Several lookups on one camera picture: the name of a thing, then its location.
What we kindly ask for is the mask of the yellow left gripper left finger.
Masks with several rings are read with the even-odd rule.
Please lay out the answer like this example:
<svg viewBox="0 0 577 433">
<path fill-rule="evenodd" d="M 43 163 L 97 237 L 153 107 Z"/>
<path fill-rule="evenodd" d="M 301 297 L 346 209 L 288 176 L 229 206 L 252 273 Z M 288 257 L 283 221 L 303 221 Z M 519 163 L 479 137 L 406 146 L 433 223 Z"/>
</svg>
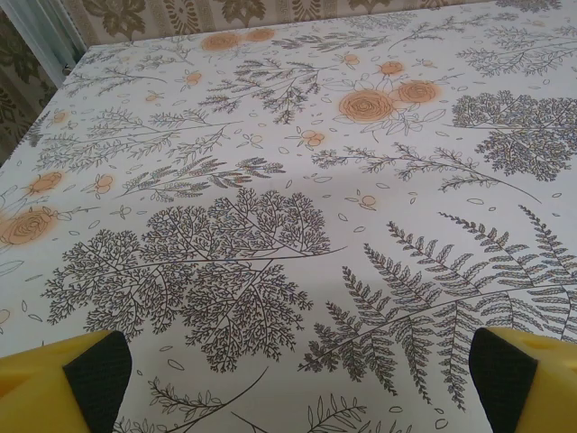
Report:
<svg viewBox="0 0 577 433">
<path fill-rule="evenodd" d="M 3 357 L 1 430 L 111 432 L 132 369 L 120 331 L 97 331 Z"/>
</svg>

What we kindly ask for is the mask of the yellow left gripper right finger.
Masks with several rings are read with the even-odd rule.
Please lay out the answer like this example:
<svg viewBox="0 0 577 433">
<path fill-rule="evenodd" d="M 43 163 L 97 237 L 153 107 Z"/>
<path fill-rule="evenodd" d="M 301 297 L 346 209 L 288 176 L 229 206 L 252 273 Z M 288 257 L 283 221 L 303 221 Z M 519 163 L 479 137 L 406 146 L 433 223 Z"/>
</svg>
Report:
<svg viewBox="0 0 577 433">
<path fill-rule="evenodd" d="M 469 369 L 494 432 L 576 430 L 576 344 L 505 327 L 473 335 Z"/>
</svg>

